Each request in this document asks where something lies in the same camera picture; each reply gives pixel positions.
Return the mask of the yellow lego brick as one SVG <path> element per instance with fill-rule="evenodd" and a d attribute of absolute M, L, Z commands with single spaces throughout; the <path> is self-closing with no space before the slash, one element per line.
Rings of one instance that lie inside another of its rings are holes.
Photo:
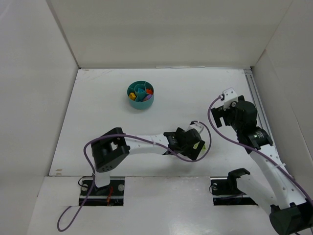
<path fill-rule="evenodd" d="M 130 93 L 130 94 L 129 94 L 129 98 L 130 98 L 131 100 L 135 100 L 135 99 L 136 99 L 135 93 Z"/>

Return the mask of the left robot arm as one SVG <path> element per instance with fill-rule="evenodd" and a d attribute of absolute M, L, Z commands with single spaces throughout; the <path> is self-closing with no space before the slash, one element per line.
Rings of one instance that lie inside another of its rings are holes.
<path fill-rule="evenodd" d="M 109 172 L 117 168 L 129 155 L 147 153 L 178 155 L 188 162 L 196 161 L 205 146 L 200 132 L 194 128 L 186 131 L 177 128 L 174 132 L 132 136 L 124 133 L 120 127 L 113 128 L 90 144 L 94 159 L 95 186 L 97 188 L 108 186 Z"/>

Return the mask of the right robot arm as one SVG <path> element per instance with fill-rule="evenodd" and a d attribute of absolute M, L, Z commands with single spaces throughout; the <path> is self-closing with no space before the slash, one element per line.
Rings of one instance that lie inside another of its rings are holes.
<path fill-rule="evenodd" d="M 208 119 L 224 140 L 245 149 L 269 183 L 264 187 L 245 168 L 228 173 L 223 180 L 212 180 L 214 195 L 246 194 L 269 216 L 279 235 L 299 234 L 313 228 L 313 200 L 288 173 L 269 134 L 257 125 L 257 109 L 244 96 L 228 89 L 218 96 L 222 106 L 209 106 Z"/>

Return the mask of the teal round divided container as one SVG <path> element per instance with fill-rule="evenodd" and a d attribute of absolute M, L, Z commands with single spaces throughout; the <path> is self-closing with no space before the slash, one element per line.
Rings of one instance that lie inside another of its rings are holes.
<path fill-rule="evenodd" d="M 137 89 L 138 89 L 138 88 L 144 89 L 145 92 L 144 92 L 144 93 L 138 93 L 138 92 L 137 92 Z M 149 94 L 146 93 L 146 89 L 151 89 L 151 90 L 153 90 L 153 95 L 152 95 L 152 97 L 151 97 L 149 100 L 143 102 L 142 100 L 143 100 L 147 95 L 149 95 Z M 135 95 L 136 95 L 136 99 L 135 99 L 135 100 L 131 100 L 131 99 L 129 98 L 129 94 L 130 94 L 130 93 L 135 93 Z M 152 105 L 152 103 L 153 103 L 153 101 L 154 101 L 154 93 L 155 93 L 155 92 L 154 92 L 154 88 L 153 88 L 153 86 L 152 86 L 149 82 L 147 82 L 147 81 L 136 81 L 136 82 L 132 83 L 132 84 L 128 87 L 128 89 L 127 89 L 127 96 L 128 96 L 129 104 L 130 104 L 133 108 L 135 108 L 135 109 L 138 109 L 138 110 L 146 110 L 146 109 L 148 109 L 148 108 L 151 107 L 151 105 Z"/>

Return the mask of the aluminium rail right edge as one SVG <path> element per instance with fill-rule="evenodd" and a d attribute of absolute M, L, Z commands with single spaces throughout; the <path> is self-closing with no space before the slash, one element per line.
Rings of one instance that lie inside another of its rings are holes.
<path fill-rule="evenodd" d="M 273 141 L 273 137 L 269 128 L 265 111 L 262 106 L 261 98 L 256 88 L 256 83 L 254 81 L 252 69 L 251 68 L 244 69 L 244 75 L 246 77 L 246 82 L 250 92 L 250 96 L 249 98 L 246 98 L 246 100 L 252 102 L 257 110 L 257 126 L 264 129 Z"/>

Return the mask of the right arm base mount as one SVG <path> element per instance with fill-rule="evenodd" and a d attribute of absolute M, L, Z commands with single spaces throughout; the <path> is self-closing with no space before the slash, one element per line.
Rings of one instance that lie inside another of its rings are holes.
<path fill-rule="evenodd" d="M 228 173 L 227 176 L 210 177 L 209 192 L 213 196 L 214 206 L 257 206 L 249 196 L 237 188 L 237 179 L 250 172 L 239 168 Z"/>

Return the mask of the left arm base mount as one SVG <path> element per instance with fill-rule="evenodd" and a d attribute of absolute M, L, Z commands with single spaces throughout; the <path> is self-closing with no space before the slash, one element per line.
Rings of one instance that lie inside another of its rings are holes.
<path fill-rule="evenodd" d="M 107 186 L 98 188 L 94 186 L 86 202 L 85 200 L 92 185 L 91 177 L 81 177 L 78 181 L 80 187 L 79 206 L 115 207 L 124 205 L 125 178 L 113 177 Z"/>

